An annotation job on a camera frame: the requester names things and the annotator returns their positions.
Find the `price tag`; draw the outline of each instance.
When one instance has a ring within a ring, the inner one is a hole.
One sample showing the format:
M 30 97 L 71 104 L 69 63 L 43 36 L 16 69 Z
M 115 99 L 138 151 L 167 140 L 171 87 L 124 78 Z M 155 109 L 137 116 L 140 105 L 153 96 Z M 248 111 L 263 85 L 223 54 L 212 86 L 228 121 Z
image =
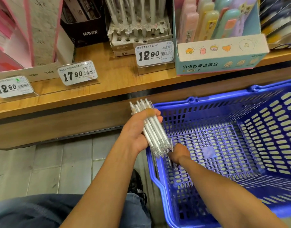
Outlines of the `price tag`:
M 137 65 L 148 66 L 174 60 L 174 43 L 172 41 L 138 45 L 135 48 Z
M 58 69 L 58 73 L 63 84 L 67 86 L 98 78 L 92 61 L 62 66 Z
M 0 98 L 9 98 L 33 92 L 32 86 L 24 76 L 16 76 L 0 80 Z

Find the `plastic basket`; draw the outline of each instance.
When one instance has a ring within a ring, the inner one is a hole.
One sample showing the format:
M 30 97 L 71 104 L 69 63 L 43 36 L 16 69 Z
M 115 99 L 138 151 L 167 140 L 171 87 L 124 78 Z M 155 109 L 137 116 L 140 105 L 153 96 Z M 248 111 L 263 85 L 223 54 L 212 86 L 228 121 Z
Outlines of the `plastic basket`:
M 154 106 L 195 162 L 236 181 L 278 217 L 291 216 L 291 80 Z M 147 161 L 169 226 L 220 227 L 181 166 L 154 159 L 149 148 Z

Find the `sneaker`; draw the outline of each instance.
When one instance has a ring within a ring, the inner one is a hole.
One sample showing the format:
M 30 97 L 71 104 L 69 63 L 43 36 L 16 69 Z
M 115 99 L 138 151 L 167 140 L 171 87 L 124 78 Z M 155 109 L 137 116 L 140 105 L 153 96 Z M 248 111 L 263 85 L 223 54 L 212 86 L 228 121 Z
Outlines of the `sneaker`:
M 130 185 L 128 187 L 128 193 L 137 194 L 144 201 L 144 204 L 147 204 L 146 194 L 143 192 L 143 184 L 141 177 L 136 170 L 133 170 Z

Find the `denim pants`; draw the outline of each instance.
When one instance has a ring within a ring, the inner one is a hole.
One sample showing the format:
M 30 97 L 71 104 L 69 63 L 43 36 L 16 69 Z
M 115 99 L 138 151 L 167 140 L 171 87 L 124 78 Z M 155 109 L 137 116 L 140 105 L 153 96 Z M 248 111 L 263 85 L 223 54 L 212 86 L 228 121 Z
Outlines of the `denim pants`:
M 0 202 L 0 228 L 57 228 L 82 195 L 41 194 Z M 120 228 L 150 228 L 150 213 L 138 195 L 128 193 Z

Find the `person's right hand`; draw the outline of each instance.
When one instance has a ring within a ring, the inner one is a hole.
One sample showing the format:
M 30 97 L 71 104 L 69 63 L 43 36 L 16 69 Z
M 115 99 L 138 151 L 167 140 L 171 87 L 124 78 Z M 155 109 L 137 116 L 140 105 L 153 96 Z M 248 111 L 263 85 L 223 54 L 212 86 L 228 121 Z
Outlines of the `person's right hand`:
M 177 165 L 179 165 L 179 160 L 182 157 L 190 157 L 190 152 L 188 150 L 187 147 L 185 147 L 184 145 L 177 143 L 174 146 L 174 151 L 173 152 L 169 152 L 168 156 L 170 157 L 171 161 L 173 161 L 174 163 L 176 163 Z

